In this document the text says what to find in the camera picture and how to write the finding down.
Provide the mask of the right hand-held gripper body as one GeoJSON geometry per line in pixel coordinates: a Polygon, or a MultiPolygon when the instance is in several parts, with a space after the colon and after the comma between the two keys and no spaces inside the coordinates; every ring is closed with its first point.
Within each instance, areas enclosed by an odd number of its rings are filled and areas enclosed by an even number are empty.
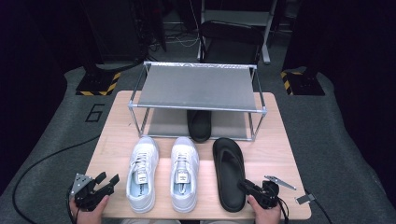
{"type": "Polygon", "coordinates": [[[263,209],[270,209],[278,204],[280,201],[278,197],[280,186],[296,190],[293,185],[273,175],[266,175],[261,186],[252,182],[249,182],[248,185],[250,187],[249,195],[252,195],[263,209]]]}

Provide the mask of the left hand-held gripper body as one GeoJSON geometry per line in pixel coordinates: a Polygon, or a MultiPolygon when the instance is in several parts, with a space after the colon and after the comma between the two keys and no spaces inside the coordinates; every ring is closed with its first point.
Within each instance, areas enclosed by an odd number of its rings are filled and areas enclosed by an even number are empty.
{"type": "Polygon", "coordinates": [[[88,175],[76,174],[72,188],[70,189],[69,198],[75,199],[78,208],[93,211],[101,200],[111,194],[111,188],[103,186],[95,190],[95,178],[88,175]]]}

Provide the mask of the black flip-flop slipper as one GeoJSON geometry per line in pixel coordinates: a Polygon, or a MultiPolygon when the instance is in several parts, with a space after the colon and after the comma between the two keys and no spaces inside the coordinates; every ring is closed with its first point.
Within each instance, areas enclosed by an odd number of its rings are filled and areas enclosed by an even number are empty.
{"type": "Polygon", "coordinates": [[[203,143],[211,136],[212,112],[207,110],[188,110],[187,122],[190,137],[197,143],[203,143]]]}
{"type": "Polygon", "coordinates": [[[238,187],[246,178],[243,153],[234,140],[217,139],[212,147],[221,206],[236,213],[245,206],[245,193],[238,187]]]}

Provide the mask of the white sneaker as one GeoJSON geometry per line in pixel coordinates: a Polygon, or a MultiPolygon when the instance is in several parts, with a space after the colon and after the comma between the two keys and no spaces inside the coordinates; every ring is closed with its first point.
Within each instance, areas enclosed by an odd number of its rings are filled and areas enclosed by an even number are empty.
{"type": "Polygon", "coordinates": [[[200,159],[195,144],[179,137],[171,151],[170,195],[173,208],[189,213],[197,203],[197,181],[200,159]]]}
{"type": "Polygon", "coordinates": [[[136,213],[147,213],[155,204],[158,161],[156,142],[151,137],[142,137],[134,146],[126,182],[126,197],[136,213]]]}

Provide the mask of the metal shoe rack gray shelves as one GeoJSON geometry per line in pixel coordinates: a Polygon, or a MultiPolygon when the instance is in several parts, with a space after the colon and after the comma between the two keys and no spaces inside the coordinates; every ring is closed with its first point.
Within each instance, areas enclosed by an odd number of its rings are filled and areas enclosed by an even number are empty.
{"type": "Polygon", "coordinates": [[[255,64],[145,62],[128,107],[140,136],[187,136],[189,111],[211,113],[211,137],[253,141],[267,114],[255,64]]]}

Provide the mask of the person's left hand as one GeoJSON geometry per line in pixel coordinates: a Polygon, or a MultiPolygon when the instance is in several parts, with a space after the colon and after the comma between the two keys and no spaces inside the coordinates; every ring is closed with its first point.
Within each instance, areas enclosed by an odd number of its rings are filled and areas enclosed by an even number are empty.
{"type": "Polygon", "coordinates": [[[103,212],[109,199],[109,196],[105,196],[93,211],[83,211],[77,207],[75,199],[72,198],[69,201],[69,208],[73,221],[76,224],[102,224],[103,212]]]}

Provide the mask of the person's right hand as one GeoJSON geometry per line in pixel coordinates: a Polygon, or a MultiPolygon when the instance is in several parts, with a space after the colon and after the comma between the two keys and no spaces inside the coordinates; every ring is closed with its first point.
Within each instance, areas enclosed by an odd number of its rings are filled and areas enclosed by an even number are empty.
{"type": "Polygon", "coordinates": [[[279,224],[281,219],[280,205],[263,209],[252,195],[247,196],[247,201],[255,214],[255,224],[279,224]]]}

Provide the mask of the gray tape strip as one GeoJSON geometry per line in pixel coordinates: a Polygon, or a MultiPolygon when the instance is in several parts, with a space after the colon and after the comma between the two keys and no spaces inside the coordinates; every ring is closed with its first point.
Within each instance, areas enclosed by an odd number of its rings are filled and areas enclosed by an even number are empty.
{"type": "Polygon", "coordinates": [[[311,203],[316,199],[312,193],[305,194],[304,196],[295,199],[297,204],[311,203]]]}

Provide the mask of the person's light trousers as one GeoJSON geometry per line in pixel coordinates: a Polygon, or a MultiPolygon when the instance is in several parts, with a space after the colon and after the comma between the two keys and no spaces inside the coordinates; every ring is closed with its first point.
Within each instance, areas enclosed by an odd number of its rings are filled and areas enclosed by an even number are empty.
{"type": "Polygon", "coordinates": [[[260,220],[124,219],[120,224],[262,224],[260,220]]]}

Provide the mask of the gray floor mat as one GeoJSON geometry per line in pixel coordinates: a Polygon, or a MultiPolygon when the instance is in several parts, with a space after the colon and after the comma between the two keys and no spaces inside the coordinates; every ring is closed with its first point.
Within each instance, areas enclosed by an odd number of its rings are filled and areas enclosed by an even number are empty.
{"type": "MultiPolygon", "coordinates": [[[[259,68],[264,91],[280,109],[304,187],[316,196],[311,217],[291,224],[396,224],[396,209],[373,168],[349,137],[329,79],[318,79],[322,97],[289,96],[275,63],[259,68]]],[[[0,195],[0,224],[68,224],[64,195],[77,172],[91,159],[102,121],[85,120],[99,103],[109,109],[112,97],[66,93],[32,153],[0,195]]]]}

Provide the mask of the striped black stand base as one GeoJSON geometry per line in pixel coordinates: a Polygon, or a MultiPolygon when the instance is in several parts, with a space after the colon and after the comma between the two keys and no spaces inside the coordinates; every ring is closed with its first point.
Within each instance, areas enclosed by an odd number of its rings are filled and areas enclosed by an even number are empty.
{"type": "Polygon", "coordinates": [[[316,95],[325,94],[317,79],[318,71],[306,68],[303,72],[282,71],[281,77],[288,95],[316,95]]]}
{"type": "Polygon", "coordinates": [[[84,66],[85,75],[76,87],[76,95],[110,95],[120,78],[119,69],[103,69],[94,65],[84,66]]]}

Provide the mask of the black cabinet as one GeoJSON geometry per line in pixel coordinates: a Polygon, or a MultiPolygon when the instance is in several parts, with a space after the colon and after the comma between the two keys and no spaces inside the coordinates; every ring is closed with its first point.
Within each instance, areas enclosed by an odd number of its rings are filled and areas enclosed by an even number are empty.
{"type": "Polygon", "coordinates": [[[82,0],[103,62],[139,62],[146,56],[131,0],[82,0]]]}

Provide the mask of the black chair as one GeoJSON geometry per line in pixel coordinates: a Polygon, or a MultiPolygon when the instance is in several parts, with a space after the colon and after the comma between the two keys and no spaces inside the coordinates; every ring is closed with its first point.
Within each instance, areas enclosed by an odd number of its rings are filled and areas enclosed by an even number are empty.
{"type": "Polygon", "coordinates": [[[199,26],[201,63],[257,64],[264,37],[255,27],[225,21],[199,26]]]}

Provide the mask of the white-framed desk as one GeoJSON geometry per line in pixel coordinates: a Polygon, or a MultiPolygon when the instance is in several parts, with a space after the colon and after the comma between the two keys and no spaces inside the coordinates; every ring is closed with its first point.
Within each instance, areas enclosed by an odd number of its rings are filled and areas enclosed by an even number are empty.
{"type": "Polygon", "coordinates": [[[271,31],[274,16],[276,14],[276,5],[278,0],[262,0],[269,7],[264,11],[248,10],[223,10],[208,9],[207,4],[213,0],[202,0],[201,4],[201,22],[216,20],[261,27],[263,31],[262,60],[265,64],[270,64],[270,55],[268,51],[268,37],[271,31]]]}

